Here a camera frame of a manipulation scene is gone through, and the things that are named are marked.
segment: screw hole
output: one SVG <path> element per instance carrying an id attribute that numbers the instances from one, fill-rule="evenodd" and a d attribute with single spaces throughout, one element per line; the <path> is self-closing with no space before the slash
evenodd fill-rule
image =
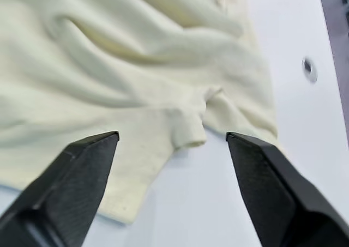
<path id="1" fill-rule="evenodd" d="M 303 71 L 306 76 L 306 78 L 311 82 L 315 83 L 317 81 L 317 70 L 312 62 L 311 59 L 309 58 L 304 58 L 303 59 Z"/>
<path id="2" fill-rule="evenodd" d="M 310 64 L 310 62 L 308 61 L 308 59 L 305 59 L 305 60 L 304 60 L 304 69 L 305 69 L 308 73 L 311 73 L 311 64 Z"/>

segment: cream t-shirt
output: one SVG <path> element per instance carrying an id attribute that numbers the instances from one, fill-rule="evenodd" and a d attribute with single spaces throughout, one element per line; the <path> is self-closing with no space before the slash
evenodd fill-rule
<path id="1" fill-rule="evenodd" d="M 0 0 L 0 182 L 24 188 L 70 142 L 117 130 L 100 212 L 135 220 L 204 126 L 277 144 L 246 0 Z"/>

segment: cream cloth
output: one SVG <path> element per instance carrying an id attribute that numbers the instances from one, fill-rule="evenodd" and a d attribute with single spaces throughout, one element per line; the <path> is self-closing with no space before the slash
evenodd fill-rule
<path id="1" fill-rule="evenodd" d="M 68 143 L 117 130 L 100 212 L 131 223 L 203 125 L 276 144 L 245 1 L 0 0 L 0 182 L 24 188 Z"/>

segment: white table surface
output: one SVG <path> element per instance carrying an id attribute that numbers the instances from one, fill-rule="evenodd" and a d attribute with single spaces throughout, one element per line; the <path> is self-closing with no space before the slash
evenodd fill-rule
<path id="1" fill-rule="evenodd" d="M 320 0 L 249 0 L 270 62 L 280 140 L 290 161 L 349 221 L 349 149 Z M 312 85 L 303 57 L 318 71 Z M 152 184 L 131 226 L 97 216 L 84 247 L 258 247 L 227 144 L 207 132 L 204 146 L 176 154 Z M 0 188 L 0 212 L 17 192 Z"/>

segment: wrinkled fabric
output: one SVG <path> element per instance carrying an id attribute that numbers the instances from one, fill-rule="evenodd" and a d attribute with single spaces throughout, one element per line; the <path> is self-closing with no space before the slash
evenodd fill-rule
<path id="1" fill-rule="evenodd" d="M 0 0 L 0 182 L 24 188 L 68 143 L 117 130 L 99 211 L 133 222 L 204 126 L 277 144 L 256 46 L 246 0 Z"/>

